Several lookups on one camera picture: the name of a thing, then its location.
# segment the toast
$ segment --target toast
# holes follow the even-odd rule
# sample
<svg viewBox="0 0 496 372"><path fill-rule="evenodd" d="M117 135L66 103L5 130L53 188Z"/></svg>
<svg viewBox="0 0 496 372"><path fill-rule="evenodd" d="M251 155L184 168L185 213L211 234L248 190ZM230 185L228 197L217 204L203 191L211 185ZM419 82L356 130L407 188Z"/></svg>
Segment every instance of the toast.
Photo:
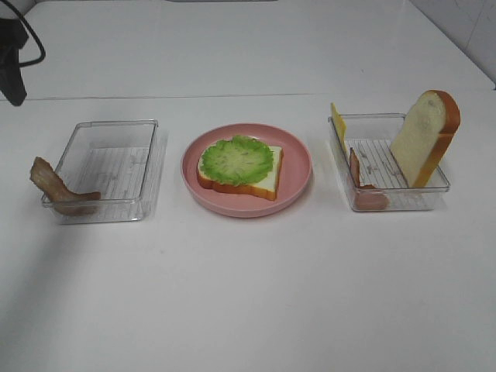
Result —
<svg viewBox="0 0 496 372"><path fill-rule="evenodd" d="M410 188L423 188L460 125L460 110L445 91L424 92L390 145Z"/></svg>
<svg viewBox="0 0 496 372"><path fill-rule="evenodd" d="M226 194L243 194L252 195L259 198L265 198L270 201L274 201L277 198L277 188L279 186L279 174L281 172L283 149L279 146L269 146L268 147L273 154L273 162L271 170L268 171L267 176L258 182L253 182L249 184L228 184L215 181L210 178L203 170L203 155L205 151L201 154L197 166L197 176L198 183L203 188L209 188L217 192L222 192Z"/></svg>

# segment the sandwich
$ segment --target sandwich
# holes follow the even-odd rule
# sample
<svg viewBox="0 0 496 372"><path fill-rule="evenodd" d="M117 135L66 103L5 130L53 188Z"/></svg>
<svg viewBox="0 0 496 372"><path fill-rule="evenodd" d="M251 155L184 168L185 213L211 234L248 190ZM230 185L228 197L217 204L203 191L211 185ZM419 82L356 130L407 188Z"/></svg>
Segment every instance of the sandwich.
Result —
<svg viewBox="0 0 496 372"><path fill-rule="evenodd" d="M227 194L277 198L283 149L249 136L217 141L200 156L198 183Z"/></svg>
<svg viewBox="0 0 496 372"><path fill-rule="evenodd" d="M445 91L426 91L410 108L390 145L410 188L423 188L460 125L460 110Z"/></svg>

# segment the bread crust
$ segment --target bread crust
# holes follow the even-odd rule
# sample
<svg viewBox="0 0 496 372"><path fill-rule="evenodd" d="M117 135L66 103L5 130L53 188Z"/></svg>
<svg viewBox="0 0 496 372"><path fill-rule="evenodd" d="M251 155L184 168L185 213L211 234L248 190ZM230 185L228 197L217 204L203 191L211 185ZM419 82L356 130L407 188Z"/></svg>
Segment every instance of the bread crust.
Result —
<svg viewBox="0 0 496 372"><path fill-rule="evenodd" d="M451 143L456 130L460 126L460 110L458 109L458 105L453 97L445 91L430 90L425 92L424 95L428 93L437 94L443 101L446 110L445 123L444 127L439 132L438 139L432 147L427 160L420 169L417 178L413 184L410 185L412 188L425 187L432 172L436 169L449 144Z"/></svg>
<svg viewBox="0 0 496 372"><path fill-rule="evenodd" d="M259 198L264 198L270 201L274 201L277 198L277 190L279 188L279 176L281 174L282 159L284 157L284 151L281 149L279 155L279 164L277 165L277 176L276 176L276 188L275 191L266 190L264 188L258 188L251 184L241 184L239 186L233 186L231 184L220 184L217 181L209 180L208 178L202 177L202 175L196 171L198 183L203 188L209 188L217 192L223 192L225 194L243 194L252 195Z"/></svg>

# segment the black cable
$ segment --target black cable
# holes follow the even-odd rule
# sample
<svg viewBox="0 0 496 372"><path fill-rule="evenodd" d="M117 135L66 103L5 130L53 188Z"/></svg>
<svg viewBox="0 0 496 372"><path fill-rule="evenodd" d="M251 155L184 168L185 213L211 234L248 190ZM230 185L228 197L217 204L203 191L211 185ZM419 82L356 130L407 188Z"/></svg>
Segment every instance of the black cable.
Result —
<svg viewBox="0 0 496 372"><path fill-rule="evenodd" d="M34 30L29 25L28 21L26 21L26 19L24 18L24 15L22 15L21 12L17 10L16 7L9 2L9 0L0 0L0 2L3 2L5 5L7 5L10 8L10 10L12 10L15 13L15 15L19 17L21 22L24 24L24 26L28 29L29 33L33 37L34 41L36 41L36 45L38 45L38 48L40 49L40 56L38 58L36 58L35 60L28 60L26 62L21 62L19 63L19 67L32 66L44 60L45 56L47 55L47 53L45 52L45 48L43 48L43 44L41 43L38 36L35 34Z"/></svg>

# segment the plastic container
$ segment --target plastic container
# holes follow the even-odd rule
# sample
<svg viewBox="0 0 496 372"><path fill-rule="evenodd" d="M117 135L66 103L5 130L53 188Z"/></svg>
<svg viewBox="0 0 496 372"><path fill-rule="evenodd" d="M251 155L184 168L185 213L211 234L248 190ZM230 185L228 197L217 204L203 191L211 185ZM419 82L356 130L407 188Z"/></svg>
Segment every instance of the plastic container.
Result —
<svg viewBox="0 0 496 372"><path fill-rule="evenodd" d="M166 142L167 135L158 138L156 120L77 124L55 172L72 192L100 191L102 197L51 202L43 195L42 206L60 224L144 219L157 203ZM87 213L65 215L60 207Z"/></svg>
<svg viewBox="0 0 496 372"><path fill-rule="evenodd" d="M434 209L450 189L440 167L424 188L409 188L394 160L389 145L399 132L405 114L341 115L346 122L345 144L339 142L331 118L331 148L336 159L352 210L356 212L425 211ZM363 189L354 183L350 170L350 147L360 162L360 183L375 188Z"/></svg>

